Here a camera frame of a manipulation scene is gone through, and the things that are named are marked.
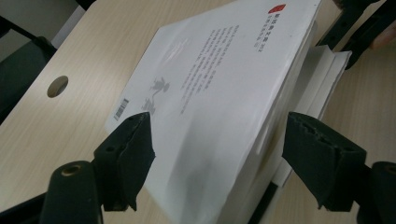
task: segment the light wood desk surface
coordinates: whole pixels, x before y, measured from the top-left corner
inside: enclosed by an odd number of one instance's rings
[[[157,29],[230,0],[99,0],[0,126],[0,211],[47,190],[51,173],[70,161],[93,159],[107,137],[105,121]],[[324,0],[316,40],[338,14]],[[68,85],[47,90],[57,77]],[[369,50],[345,72],[325,123],[368,151],[367,164],[396,161],[396,45]],[[105,223],[167,223],[142,190],[138,210],[104,213]],[[292,175],[270,223],[354,223],[353,213],[317,210],[313,196]]]

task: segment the white book cover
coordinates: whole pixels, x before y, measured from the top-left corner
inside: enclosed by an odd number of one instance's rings
[[[160,28],[106,122],[151,115],[146,188],[176,223],[215,223],[320,0],[239,0]]]

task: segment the clamp jaw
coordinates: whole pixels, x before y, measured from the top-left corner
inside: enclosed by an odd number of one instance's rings
[[[94,160],[56,169],[48,192],[0,214],[0,223],[103,223],[105,211],[136,210],[155,158],[149,113],[126,119],[95,151]]]
[[[289,113],[283,158],[318,201],[330,211],[361,207],[358,223],[395,223],[396,163],[370,169],[366,151],[317,119]]]

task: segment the round cable hole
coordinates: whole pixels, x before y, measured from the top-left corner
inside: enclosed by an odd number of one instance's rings
[[[50,85],[49,89],[47,90],[47,95],[49,98],[59,96],[64,89],[67,87],[67,83],[69,82],[69,78],[62,76],[57,77]]]

